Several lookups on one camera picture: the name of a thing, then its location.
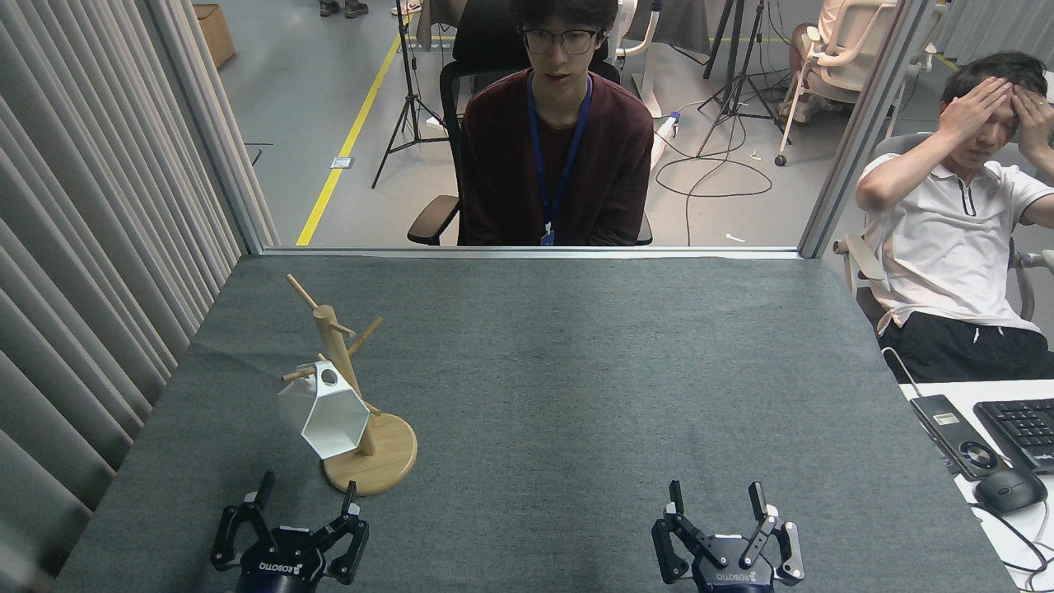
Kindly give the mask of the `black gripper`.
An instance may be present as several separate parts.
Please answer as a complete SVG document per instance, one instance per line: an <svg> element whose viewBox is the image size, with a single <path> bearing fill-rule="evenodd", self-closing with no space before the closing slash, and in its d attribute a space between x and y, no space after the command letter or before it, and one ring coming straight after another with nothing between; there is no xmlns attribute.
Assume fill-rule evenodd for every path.
<svg viewBox="0 0 1054 593"><path fill-rule="evenodd" d="M359 518L359 506L353 502L357 482L347 485L338 517L312 535L308 530L272 533L267 527L264 508L275 481L273 470L266 470L259 487L249 492L241 505L225 507L211 552L215 569L225 571L240 562L236 592L314 592L323 576L343 585L353 582L369 539L369 523ZM235 537L246 521L251 522L259 540L240 559ZM324 552L346 535L352 536L347 551L327 562Z"/></svg>
<svg viewBox="0 0 1054 593"><path fill-rule="evenodd" d="M692 571L697 592L774 592L774 582L794 586L804 579L799 528L784 521L767 503L761 482L748 487L757 528L749 538L705 535L684 515L680 481L669 482L670 502L652 526L656 562L665 584L675 584ZM695 564L689 567L674 552L674 536L685 545ZM772 536L780 548L780 562L773 567L762 555Z"/></svg>

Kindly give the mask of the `seated person's right hand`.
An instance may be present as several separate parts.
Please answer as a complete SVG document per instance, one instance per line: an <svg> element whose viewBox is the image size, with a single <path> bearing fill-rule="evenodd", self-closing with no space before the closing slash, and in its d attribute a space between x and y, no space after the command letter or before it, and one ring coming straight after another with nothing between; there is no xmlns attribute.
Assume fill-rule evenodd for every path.
<svg viewBox="0 0 1054 593"><path fill-rule="evenodd" d="M1004 104L1012 90L1013 84L1004 78L985 78L964 96L941 106L936 134L952 147L967 142Z"/></svg>

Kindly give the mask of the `seated person's left hand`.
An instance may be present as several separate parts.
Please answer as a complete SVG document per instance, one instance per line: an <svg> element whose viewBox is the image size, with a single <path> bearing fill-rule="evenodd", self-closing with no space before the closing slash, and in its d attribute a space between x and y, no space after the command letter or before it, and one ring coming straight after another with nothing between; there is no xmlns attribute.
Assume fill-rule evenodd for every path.
<svg viewBox="0 0 1054 593"><path fill-rule="evenodd" d="M1033 165L1041 166L1052 158L1053 108L1042 91L1019 84L1013 87L1011 100L1019 121L1018 147Z"/></svg>

